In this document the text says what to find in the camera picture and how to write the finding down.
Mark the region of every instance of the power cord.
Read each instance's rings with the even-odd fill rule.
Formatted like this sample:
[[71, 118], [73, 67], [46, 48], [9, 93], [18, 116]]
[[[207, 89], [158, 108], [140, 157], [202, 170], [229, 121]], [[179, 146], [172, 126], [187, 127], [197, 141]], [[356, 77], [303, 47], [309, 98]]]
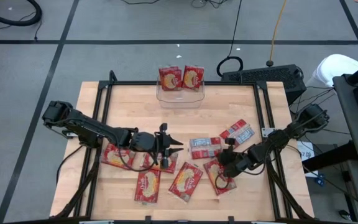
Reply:
[[59, 165], [59, 168], [57, 169], [56, 172], [56, 184], [59, 181], [59, 174], [60, 174], [60, 169], [62, 168], [62, 165], [67, 161], [68, 158], [70, 158], [72, 155], [74, 155], [76, 152], [78, 152], [83, 146], [78, 147], [77, 149], [75, 149], [72, 153], [70, 153]]
[[318, 93], [318, 94], [316, 94], [316, 95], [314, 95], [314, 96], [311, 96], [311, 97], [309, 97], [309, 98], [307, 98], [307, 99], [305, 99], [305, 100], [299, 101], [299, 102], [297, 102], [297, 103], [292, 103], [291, 106], [292, 106], [292, 105], [295, 105], [295, 104], [300, 104], [300, 103], [302, 103], [302, 102], [304, 102], [304, 101], [311, 100], [312, 98], [316, 97], [316, 99], [314, 99], [314, 100], [312, 101], [312, 102], [314, 102], [314, 101], [317, 100], [319, 97], [324, 96], [325, 94], [329, 93], [329, 92], [330, 92], [331, 90], [333, 90], [333, 89], [334, 89], [334, 88], [330, 88], [330, 89], [325, 90], [325, 91], [322, 91], [321, 93]]
[[296, 112], [298, 112], [298, 109], [299, 109], [299, 105], [301, 104], [301, 98], [302, 98], [302, 94], [299, 96], [299, 100], [298, 100], [298, 105], [296, 106]]
[[[26, 16], [20, 18], [20, 19], [19, 19], [19, 22], [22, 21], [23, 19], [27, 18], [27, 17], [30, 17], [30, 16], [34, 15], [35, 13], [36, 13], [36, 12], [31, 12], [29, 15], [26, 15]], [[12, 25], [0, 27], [0, 30], [1, 30], [1, 29], [10, 28], [11, 26], [12, 26]], [[39, 29], [41, 28], [41, 26], [42, 26], [42, 18], [40, 18], [38, 28], [37, 28], [37, 30], [35, 31], [35, 34], [34, 34], [34, 40], [35, 40], [35, 41], [38, 41], [37, 34], [38, 34], [38, 31], [39, 31]]]
[[266, 66], [268, 66], [268, 67], [273, 66], [272, 59], [273, 59], [273, 50], [274, 50], [274, 40], [276, 38], [278, 23], [280, 23], [281, 16], [283, 15], [283, 11], [285, 9], [286, 4], [287, 4], [287, 0], [284, 0], [283, 7], [281, 8], [280, 14], [278, 15], [276, 26], [274, 27], [273, 38], [272, 38], [272, 46], [270, 48], [270, 57], [269, 57], [269, 60], [266, 62]]
[[320, 105], [321, 103], [324, 103], [324, 101], [330, 99], [330, 98], [333, 97], [334, 95], [335, 95], [335, 93], [333, 93], [331, 96], [329, 96], [329, 97], [323, 99], [320, 103], [318, 103], [318, 105]]
[[12, 25], [12, 26], [31, 26], [32, 24], [36, 24], [39, 20], [41, 20], [42, 9], [35, 0], [27, 0], [27, 2], [29, 2], [35, 8], [35, 15], [33, 18], [26, 20], [26, 21], [12, 21], [12, 20], [5, 19], [0, 16], [0, 22], [2, 22], [3, 24]]
[[[19, 19], [19, 21], [22, 21], [23, 19], [30, 17], [32, 15], [34, 15], [36, 12], [31, 12], [31, 14], [23, 16], [21, 19]], [[4, 27], [0, 27], [0, 29], [6, 29], [6, 28], [10, 28], [12, 25], [8, 25], [8, 26], [4, 26]]]
[[235, 24], [235, 26], [234, 26], [233, 38], [231, 39], [230, 52], [229, 52], [229, 54], [227, 55], [227, 57], [226, 57], [225, 59], [223, 59], [221, 62], [219, 62], [218, 66], [216, 67], [216, 73], [217, 73], [220, 77], [222, 77], [222, 73], [221, 73], [221, 66], [222, 66], [222, 64], [223, 64], [224, 62], [230, 60], [230, 59], [237, 60], [237, 61], [240, 63], [239, 71], [241, 71], [241, 70], [244, 68], [244, 64], [243, 64], [242, 59], [241, 59], [240, 57], [230, 56], [231, 51], [232, 51], [232, 49], [233, 49], [234, 38], [235, 38], [235, 36], [236, 36], [237, 23], [239, 22], [241, 4], [242, 4], [242, 0], [240, 0], [239, 8], [238, 8], [238, 11], [237, 11], [236, 24]]
[[338, 134], [349, 134], [350, 135], [350, 133], [344, 133], [344, 132], [342, 132], [342, 131], [333, 131], [333, 130], [329, 130], [329, 129], [322, 129], [323, 131], [329, 131], [329, 132], [332, 132], [332, 133], [338, 133]]

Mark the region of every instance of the black metal frame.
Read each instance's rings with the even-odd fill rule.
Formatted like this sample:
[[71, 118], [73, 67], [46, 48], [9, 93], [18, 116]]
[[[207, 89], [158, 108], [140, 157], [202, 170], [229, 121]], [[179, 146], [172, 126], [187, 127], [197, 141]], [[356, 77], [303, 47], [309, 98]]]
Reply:
[[[105, 88], [107, 88], [107, 93], [106, 93], [106, 98], [104, 101], [104, 108], [103, 108], [103, 115], [102, 115], [102, 123], [106, 123], [107, 121], [107, 115], [108, 115], [108, 111], [109, 111], [109, 105], [110, 105], [110, 99], [111, 99], [111, 93], [112, 93], [112, 88], [114, 85], [156, 85], [156, 82], [153, 81], [117, 81], [117, 78], [114, 74], [114, 72], [110, 71], [110, 77], [108, 81], [99, 81], [99, 85], [98, 85], [98, 92], [96, 94], [96, 101], [95, 101], [95, 106], [94, 106], [94, 111], [93, 111], [93, 118], [96, 119], [98, 117], [99, 114], [99, 109], [100, 109], [100, 104], [101, 104], [101, 95], [102, 92]], [[205, 82], [205, 85], [233, 85], [233, 86], [238, 86], [238, 85], [242, 85], [242, 86], [252, 86], [254, 89], [254, 96], [255, 96], [255, 105], [256, 105], [256, 110], [257, 110], [257, 114], [258, 114], [258, 120], [259, 120], [259, 128], [260, 128], [260, 134], [261, 134], [261, 138], [263, 139], [263, 135], [262, 135], [262, 128], [265, 127], [265, 123], [264, 123], [264, 117], [263, 117], [263, 113], [262, 113], [262, 106], [260, 104], [260, 97], [259, 97], [259, 88], [262, 89], [262, 92], [264, 94], [264, 100], [265, 100], [265, 105], [266, 105], [266, 110], [267, 110], [267, 117], [268, 117], [268, 122], [269, 122], [269, 126], [271, 128], [274, 128], [274, 119], [273, 119], [273, 113], [272, 113], [272, 108], [270, 105], [270, 99], [269, 99], [269, 93], [268, 93], [268, 89], [267, 89], [267, 84], [266, 82], [242, 82], [240, 81], [239, 83], [233, 83], [233, 82]], [[99, 167], [99, 156], [101, 154], [101, 147], [98, 147], [96, 149], [96, 154], [95, 154], [95, 158], [94, 158], [94, 163], [97, 164], [97, 167]], [[276, 161], [277, 161], [277, 170], [278, 170], [278, 174], [282, 180], [282, 182], [286, 185], [285, 183], [285, 176], [284, 176], [284, 171], [283, 171], [283, 166], [282, 166], [282, 160], [280, 157], [280, 152], [275, 151], [275, 157], [276, 157]], [[86, 149], [86, 153], [85, 153], [85, 157], [84, 157], [84, 163], [83, 163], [83, 167], [82, 167], [82, 172], [81, 172], [81, 179], [80, 179], [80, 184], [85, 182], [86, 176], [88, 174], [88, 168], [89, 168], [89, 164], [90, 164], [90, 157], [91, 157], [91, 149], [87, 148]], [[91, 213], [92, 213], [92, 208], [93, 208], [93, 200], [94, 200], [94, 194], [95, 194], [95, 190], [96, 190], [96, 184], [97, 184], [97, 179], [98, 179], [98, 169], [96, 170], [96, 173], [93, 174], [93, 179], [90, 183], [90, 188], [89, 188], [89, 197], [88, 197], [88, 201], [86, 204], [86, 214], [85, 216], [79, 216], [80, 215], [80, 210], [81, 210], [81, 204], [82, 204], [82, 200], [83, 198], [81, 197], [81, 199], [79, 199], [79, 201], [77, 202], [75, 208], [74, 208], [74, 213], [73, 213], [73, 217], [68, 217], [68, 218], [52, 218], [49, 220], [34, 220], [34, 221], [27, 221], [27, 222], [19, 222], [19, 223], [79, 223], [79, 222], [83, 222], [83, 221], [90, 221], [91, 220]], [[284, 197], [283, 198], [283, 202], [284, 202], [284, 206], [285, 206], [285, 213], [286, 213], [286, 218], [282, 218], [280, 216], [280, 209], [279, 209], [279, 204], [278, 204], [278, 199], [277, 199], [277, 191], [276, 191], [276, 187], [275, 187], [275, 183], [274, 181], [269, 177], [269, 187], [270, 187], [270, 194], [272, 197], [272, 206], [273, 206], [273, 212], [274, 212], [274, 216], [275, 216], [275, 221], [276, 222], [284, 222], [284, 223], [322, 223], [320, 221], [317, 220], [299, 220], [299, 219], [293, 219], [292, 217], [292, 212], [291, 212], [291, 207], [287, 201], [287, 199]], [[151, 224], [151, 223], [161, 223], [161, 224], [165, 224], [165, 223], [193, 223], [193, 224], [202, 224], [202, 223], [214, 223], [214, 224], [220, 224], [220, 223], [229, 223], [229, 224], [234, 224], [234, 223], [251, 223], [251, 222], [235, 222], [234, 221], [234, 217], [229, 216], [227, 218], [227, 221], [174, 221], [174, 220], [170, 220], [170, 221], [152, 221], [152, 217], [151, 216], [146, 216], [144, 221], [141, 220], [114, 220], [114, 223], [145, 223], [145, 224]]]
[[[106, 99], [105, 99], [105, 102], [104, 102], [103, 117], [102, 117], [102, 121], [101, 121], [102, 123], [106, 123], [106, 120], [107, 120], [107, 114], [108, 114], [108, 109], [109, 109], [111, 92], [112, 92], [112, 87], [114, 85], [155, 85], [155, 84], [156, 84], [155, 81], [117, 81], [117, 78], [116, 78], [114, 72], [110, 71], [110, 79], [109, 79], [109, 81], [99, 81], [98, 92], [96, 94], [96, 101], [95, 101], [95, 106], [94, 106], [94, 111], [93, 111], [93, 118], [96, 119], [98, 117], [100, 103], [101, 103], [101, 95], [102, 95], [103, 90], [106, 87], [107, 87], [107, 93], [106, 93]], [[272, 107], [270, 105], [269, 93], [267, 91], [266, 82], [257, 82], [257, 83], [255, 83], [255, 82], [242, 82], [242, 81], [240, 81], [239, 83], [233, 83], [233, 82], [205, 81], [205, 85], [236, 85], [236, 86], [237, 85], [244, 85], [244, 86], [252, 86], [253, 89], [254, 89], [255, 105], [256, 105], [256, 110], [257, 110], [257, 114], [258, 114], [260, 130], [265, 127], [264, 117], [263, 117], [263, 113], [262, 113], [262, 106], [260, 104], [260, 97], [259, 97], [259, 88], [261, 88], [262, 92], [264, 94], [264, 100], [265, 100], [265, 105], [266, 105], [266, 110], [267, 110], [267, 117], [268, 117], [269, 126], [271, 128], [274, 128], [274, 119], [273, 119]], [[94, 162], [99, 162], [98, 157], [100, 156], [100, 153], [101, 153], [101, 147], [96, 149], [96, 155], [95, 155], [95, 161]], [[86, 173], [88, 172], [88, 167], [89, 167], [89, 163], [90, 163], [90, 156], [91, 156], [91, 149], [86, 149], [83, 168], [82, 168], [82, 172], [81, 172], [80, 183], [84, 182], [85, 177], [86, 177]], [[285, 184], [285, 176], [284, 176], [284, 171], [283, 171], [283, 166], [282, 166], [282, 160], [281, 160], [280, 153], [275, 151], [275, 157], [277, 158], [276, 161], [277, 161], [278, 174], [279, 174], [281, 180], [283, 181], [283, 183]], [[94, 176], [94, 178], [93, 178], [93, 180], [91, 182], [90, 188], [89, 188], [89, 197], [88, 197], [88, 203], [87, 203], [87, 206], [86, 206], [86, 213], [85, 213], [86, 217], [91, 216], [97, 179], [98, 179], [98, 176], [96, 174]], [[278, 199], [277, 199], [277, 191], [276, 191], [274, 181], [270, 177], [268, 178], [268, 180], [269, 180], [270, 193], [271, 193], [271, 197], [272, 197], [273, 212], [274, 212], [275, 219], [277, 220], [277, 219], [281, 218]], [[284, 205], [285, 205], [285, 213], [287, 215], [287, 218], [292, 218], [291, 207], [290, 207], [290, 205], [287, 202], [285, 197], [283, 198], [283, 201], [284, 201]], [[78, 217], [80, 215], [80, 210], [81, 210], [81, 200], [76, 204], [74, 217]], [[148, 218], [151, 220], [151, 217], [146, 217], [145, 222], [147, 222]]]

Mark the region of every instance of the black keyboard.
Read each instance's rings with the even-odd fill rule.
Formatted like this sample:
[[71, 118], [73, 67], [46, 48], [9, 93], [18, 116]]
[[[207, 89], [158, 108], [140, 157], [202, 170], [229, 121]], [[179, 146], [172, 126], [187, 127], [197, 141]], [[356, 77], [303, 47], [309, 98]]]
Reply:
[[241, 70], [237, 72], [226, 72], [222, 75], [224, 82], [282, 82], [287, 94], [288, 104], [291, 104], [304, 91], [303, 74], [296, 65], [283, 65], [270, 68], [257, 68]]

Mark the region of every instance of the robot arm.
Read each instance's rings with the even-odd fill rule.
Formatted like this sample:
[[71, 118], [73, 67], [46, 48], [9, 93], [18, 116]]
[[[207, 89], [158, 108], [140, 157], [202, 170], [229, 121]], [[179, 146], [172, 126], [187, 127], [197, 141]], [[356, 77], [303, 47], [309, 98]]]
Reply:
[[62, 133], [57, 132], [65, 137], [68, 131], [77, 134], [80, 144], [86, 147], [99, 147], [98, 138], [103, 137], [117, 147], [128, 148], [135, 152], [147, 152], [153, 158], [157, 158], [157, 154], [161, 153], [162, 167], [168, 166], [168, 157], [172, 153], [183, 150], [182, 148], [168, 149], [171, 144], [183, 144], [165, 133], [166, 123], [162, 124], [160, 131], [154, 135], [138, 132], [137, 128], [113, 128], [83, 115], [80, 111], [73, 109], [71, 104], [62, 101], [51, 101], [42, 119], [44, 125], [55, 132], [57, 131], [53, 129], [54, 126], [66, 128]]
[[294, 121], [285, 129], [275, 130], [261, 143], [254, 144], [243, 152], [234, 152], [234, 139], [227, 139], [229, 148], [218, 154], [218, 161], [224, 167], [223, 176], [235, 177], [246, 169], [254, 170], [266, 163], [273, 150], [282, 150], [291, 138], [299, 139], [305, 133], [315, 133], [328, 124], [329, 116], [317, 104], [303, 108]]

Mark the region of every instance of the black clamp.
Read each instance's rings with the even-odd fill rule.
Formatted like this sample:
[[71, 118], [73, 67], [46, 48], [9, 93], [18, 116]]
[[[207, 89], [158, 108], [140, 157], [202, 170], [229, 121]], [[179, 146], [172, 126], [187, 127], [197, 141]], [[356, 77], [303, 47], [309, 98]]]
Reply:
[[110, 70], [109, 80], [108, 81], [100, 81], [98, 89], [102, 90], [102, 89], [106, 88], [109, 85], [113, 85], [114, 82], [116, 82], [116, 81], [118, 81], [116, 74], [112, 70]]
[[146, 215], [144, 217], [144, 223], [145, 224], [152, 224], [152, 217], [150, 215]]
[[228, 217], [228, 219], [229, 219], [229, 224], [235, 224], [234, 217]]

